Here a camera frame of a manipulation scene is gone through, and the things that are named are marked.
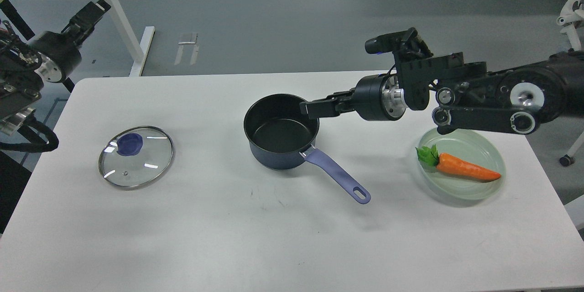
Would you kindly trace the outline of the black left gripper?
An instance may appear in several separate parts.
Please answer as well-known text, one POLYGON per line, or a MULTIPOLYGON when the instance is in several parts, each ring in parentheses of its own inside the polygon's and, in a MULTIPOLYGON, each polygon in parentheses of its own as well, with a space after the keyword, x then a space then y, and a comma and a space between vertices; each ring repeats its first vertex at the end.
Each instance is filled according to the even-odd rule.
POLYGON ((90 1, 69 20, 61 33, 45 31, 27 42, 40 56, 40 66, 34 72, 45 81, 64 83, 81 63, 80 46, 110 9, 111 5, 105 0, 90 1))

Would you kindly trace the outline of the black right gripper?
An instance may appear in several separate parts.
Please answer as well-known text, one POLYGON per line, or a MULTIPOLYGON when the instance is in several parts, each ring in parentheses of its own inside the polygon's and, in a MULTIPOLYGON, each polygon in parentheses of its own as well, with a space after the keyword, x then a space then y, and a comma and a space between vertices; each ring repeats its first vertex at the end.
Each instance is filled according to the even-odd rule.
POLYGON ((375 74, 361 78, 355 89, 301 102, 300 113, 317 120, 356 111, 366 121, 396 121, 407 109, 404 96, 396 74, 375 74))

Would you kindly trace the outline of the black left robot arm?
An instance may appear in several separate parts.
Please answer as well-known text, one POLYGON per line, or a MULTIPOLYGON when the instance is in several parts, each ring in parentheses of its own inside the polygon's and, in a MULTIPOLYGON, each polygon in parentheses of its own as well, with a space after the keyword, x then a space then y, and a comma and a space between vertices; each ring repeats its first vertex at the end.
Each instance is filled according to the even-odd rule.
POLYGON ((61 32, 36 36, 9 0, 1 1, 6 16, 1 22, 0 96, 1 132, 17 133, 25 142, 2 142, 0 164, 1 230, 4 231, 31 177, 8 151, 44 153, 57 149, 59 140, 51 128, 35 117, 32 105, 42 97, 46 82, 60 83, 72 91, 70 74, 81 63, 80 49, 96 24, 111 9, 105 0, 89 2, 61 32))

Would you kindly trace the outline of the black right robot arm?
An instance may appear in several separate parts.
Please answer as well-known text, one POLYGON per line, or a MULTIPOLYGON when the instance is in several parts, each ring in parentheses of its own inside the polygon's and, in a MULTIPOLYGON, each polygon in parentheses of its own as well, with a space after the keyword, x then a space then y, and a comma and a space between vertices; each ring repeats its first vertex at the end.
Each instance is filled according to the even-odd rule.
POLYGON ((457 129, 528 135, 561 116, 583 115, 583 52, 569 50, 531 65, 491 72, 465 63, 462 53, 409 58, 394 52, 396 71, 361 78, 347 92, 305 101, 310 119, 355 111, 367 121, 396 121, 407 109, 425 110, 440 134, 457 129))

